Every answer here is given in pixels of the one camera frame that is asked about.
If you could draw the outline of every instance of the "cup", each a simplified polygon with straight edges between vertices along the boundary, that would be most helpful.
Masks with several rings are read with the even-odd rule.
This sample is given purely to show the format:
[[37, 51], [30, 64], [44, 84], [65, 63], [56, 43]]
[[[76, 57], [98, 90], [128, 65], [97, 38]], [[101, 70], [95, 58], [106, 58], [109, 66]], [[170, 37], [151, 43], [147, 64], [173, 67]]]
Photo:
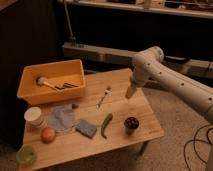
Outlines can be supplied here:
[[32, 146], [25, 145], [16, 153], [16, 160], [22, 165], [31, 165], [36, 161], [36, 153]]
[[44, 116], [42, 115], [41, 108], [31, 107], [27, 109], [27, 111], [24, 113], [24, 119], [26, 120], [26, 122], [35, 127], [41, 126], [44, 121]]
[[126, 129], [126, 133], [128, 135], [131, 135], [139, 127], [139, 121], [135, 117], [128, 117], [124, 121], [124, 126], [125, 126], [125, 129]]

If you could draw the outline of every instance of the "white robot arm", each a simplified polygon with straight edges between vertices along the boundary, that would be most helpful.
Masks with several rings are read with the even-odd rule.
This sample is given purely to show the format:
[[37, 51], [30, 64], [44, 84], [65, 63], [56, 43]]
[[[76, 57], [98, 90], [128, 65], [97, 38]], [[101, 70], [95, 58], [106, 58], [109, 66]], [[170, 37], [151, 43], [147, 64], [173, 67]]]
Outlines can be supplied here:
[[[163, 51], [159, 47], [151, 47], [133, 57], [134, 71], [126, 98], [131, 98], [137, 87], [143, 87], [151, 77], [213, 123], [213, 89], [163, 66], [160, 63], [163, 57]], [[206, 166], [206, 171], [212, 170], [213, 148]]]

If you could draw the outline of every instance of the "desk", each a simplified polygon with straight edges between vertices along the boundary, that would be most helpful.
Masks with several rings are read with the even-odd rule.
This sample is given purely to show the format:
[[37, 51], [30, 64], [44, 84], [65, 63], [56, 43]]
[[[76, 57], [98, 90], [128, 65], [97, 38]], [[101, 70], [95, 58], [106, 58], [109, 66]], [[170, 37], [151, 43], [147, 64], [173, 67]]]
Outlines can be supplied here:
[[[98, 130], [93, 139], [71, 131], [57, 135], [55, 141], [50, 144], [43, 144], [40, 140], [40, 129], [31, 129], [26, 124], [23, 143], [35, 148], [37, 161], [28, 167], [20, 166], [20, 170], [45, 168], [163, 136], [164, 132], [142, 91], [137, 91], [130, 100], [125, 99], [130, 75], [129, 69], [86, 75], [85, 95], [69, 101], [79, 104], [79, 107], [74, 109], [77, 121], [85, 119], [97, 126]], [[96, 104], [109, 85], [111, 92], [97, 109]], [[44, 115], [48, 115], [50, 107], [56, 104], [59, 103], [40, 107]], [[104, 139], [100, 135], [100, 128], [108, 113], [113, 114], [113, 120], [106, 128], [107, 139]], [[123, 124], [129, 116], [137, 117], [140, 122], [139, 128], [131, 136], [125, 133]]]

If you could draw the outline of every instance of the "orange plastic bin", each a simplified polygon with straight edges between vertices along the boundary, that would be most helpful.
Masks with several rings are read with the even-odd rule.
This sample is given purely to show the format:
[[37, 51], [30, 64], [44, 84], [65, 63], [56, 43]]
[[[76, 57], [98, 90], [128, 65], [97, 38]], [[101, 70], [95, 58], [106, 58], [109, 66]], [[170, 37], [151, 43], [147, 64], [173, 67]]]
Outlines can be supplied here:
[[[46, 77], [53, 85], [69, 83], [76, 87], [54, 90], [39, 86], [36, 82], [39, 77]], [[83, 66], [79, 59], [31, 65], [24, 68], [17, 97], [26, 100], [30, 105], [51, 103], [81, 97], [85, 87]]]

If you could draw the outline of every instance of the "green vegetable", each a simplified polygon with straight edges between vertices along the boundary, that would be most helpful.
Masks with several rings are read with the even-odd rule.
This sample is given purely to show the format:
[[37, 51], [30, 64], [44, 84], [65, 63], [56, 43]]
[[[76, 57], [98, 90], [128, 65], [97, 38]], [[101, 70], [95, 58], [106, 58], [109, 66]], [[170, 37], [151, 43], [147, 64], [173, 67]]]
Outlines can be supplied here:
[[106, 137], [104, 131], [105, 131], [107, 125], [108, 125], [108, 124], [110, 123], [110, 121], [112, 120], [112, 118], [113, 118], [113, 115], [112, 115], [111, 113], [109, 113], [109, 114], [106, 116], [106, 118], [104, 119], [104, 122], [103, 122], [102, 125], [101, 125], [101, 136], [104, 137], [105, 139], [107, 139], [107, 137]]

